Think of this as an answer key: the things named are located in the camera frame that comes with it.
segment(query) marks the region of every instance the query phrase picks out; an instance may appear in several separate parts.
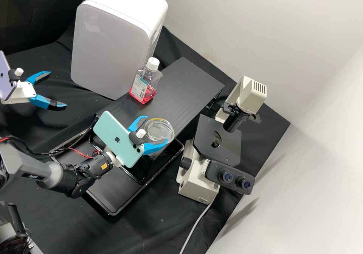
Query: pink liquid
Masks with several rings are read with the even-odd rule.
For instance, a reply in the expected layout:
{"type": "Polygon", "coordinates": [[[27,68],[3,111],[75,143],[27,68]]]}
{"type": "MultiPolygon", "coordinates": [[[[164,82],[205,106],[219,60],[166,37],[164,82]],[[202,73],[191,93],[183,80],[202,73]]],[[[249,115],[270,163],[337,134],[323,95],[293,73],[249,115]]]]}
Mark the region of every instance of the pink liquid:
{"type": "Polygon", "coordinates": [[[132,93],[131,93],[132,87],[129,90],[129,94],[134,97],[136,100],[138,100],[139,102],[141,102],[142,104],[147,103],[148,101],[150,101],[156,94],[156,89],[151,87],[150,85],[147,86],[147,89],[145,91],[145,95],[144,98],[142,100],[140,100],[139,98],[135,97],[132,93]]]}

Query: robotic arm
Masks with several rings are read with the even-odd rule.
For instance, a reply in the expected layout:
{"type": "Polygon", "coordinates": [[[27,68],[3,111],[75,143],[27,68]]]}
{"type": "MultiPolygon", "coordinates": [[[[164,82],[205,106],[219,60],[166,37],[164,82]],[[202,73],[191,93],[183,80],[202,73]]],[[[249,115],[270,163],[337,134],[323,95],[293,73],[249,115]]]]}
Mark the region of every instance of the robotic arm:
{"type": "MultiPolygon", "coordinates": [[[[40,162],[8,143],[1,143],[0,189],[20,177],[35,180],[44,189],[77,198],[113,168],[114,160],[112,152],[107,151],[65,167],[53,161],[40,162]]],[[[3,253],[42,254],[42,251],[22,223],[16,205],[0,200],[0,254],[3,253]]]]}
{"type": "Polygon", "coordinates": [[[4,143],[0,150],[0,189],[14,177],[20,177],[35,180],[41,188],[77,198],[113,168],[114,160],[112,152],[107,151],[72,167],[64,167],[53,161],[40,162],[4,143]]]}

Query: flask label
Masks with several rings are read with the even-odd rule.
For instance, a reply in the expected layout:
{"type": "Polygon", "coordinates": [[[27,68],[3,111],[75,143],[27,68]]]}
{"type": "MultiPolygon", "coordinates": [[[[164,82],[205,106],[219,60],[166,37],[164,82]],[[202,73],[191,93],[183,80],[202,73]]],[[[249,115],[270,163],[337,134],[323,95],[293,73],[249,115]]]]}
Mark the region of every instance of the flask label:
{"type": "Polygon", "coordinates": [[[131,93],[138,99],[142,100],[145,96],[145,92],[149,83],[136,74],[135,80],[133,81],[131,93]]]}

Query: black cloth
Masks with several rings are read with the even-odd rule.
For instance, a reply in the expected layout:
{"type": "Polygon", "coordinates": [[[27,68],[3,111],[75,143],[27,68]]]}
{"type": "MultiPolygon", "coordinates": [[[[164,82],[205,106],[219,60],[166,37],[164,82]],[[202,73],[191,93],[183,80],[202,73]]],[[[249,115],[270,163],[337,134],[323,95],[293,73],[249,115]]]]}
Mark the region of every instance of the black cloth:
{"type": "Polygon", "coordinates": [[[0,0],[0,50],[6,54],[54,42],[82,0],[0,0]]]}
{"type": "MultiPolygon", "coordinates": [[[[155,56],[160,58],[163,66],[185,56],[225,84],[224,95],[235,85],[233,80],[165,28],[155,56]]],[[[73,126],[74,133],[77,133],[80,128],[87,127],[93,113],[110,102],[71,81],[71,52],[60,43],[10,55],[8,61],[11,67],[22,67],[24,76],[40,70],[52,71],[50,79],[36,86],[36,91],[68,103],[63,112],[52,112],[31,104],[0,106],[0,135],[21,137],[38,151],[48,151],[66,140],[62,136],[63,128],[73,126]]],[[[217,103],[203,113],[213,116],[219,108],[217,103]]],[[[288,121],[266,105],[259,113],[263,120],[261,125],[242,125],[242,164],[239,168],[253,175],[257,174],[289,126],[288,121]]],[[[185,141],[192,137],[196,124],[195,119],[178,139],[185,141]]],[[[68,199],[25,179],[8,185],[1,191],[0,199],[18,205],[23,222],[45,253],[178,253],[195,220],[205,209],[205,205],[177,194],[175,178],[179,160],[180,157],[172,162],[115,218],[106,216],[88,198],[68,199]]],[[[241,195],[221,188],[194,231],[185,253],[204,253],[240,198],[241,195]]]]}

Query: microscope stage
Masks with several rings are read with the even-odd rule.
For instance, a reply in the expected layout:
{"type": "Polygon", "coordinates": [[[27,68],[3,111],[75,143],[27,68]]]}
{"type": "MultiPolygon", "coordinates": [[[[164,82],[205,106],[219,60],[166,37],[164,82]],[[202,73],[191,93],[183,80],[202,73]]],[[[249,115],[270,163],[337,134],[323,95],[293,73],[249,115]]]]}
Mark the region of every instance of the microscope stage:
{"type": "Polygon", "coordinates": [[[207,159],[237,166],[241,161],[242,132],[230,133],[223,124],[200,114],[193,146],[207,159]]]}

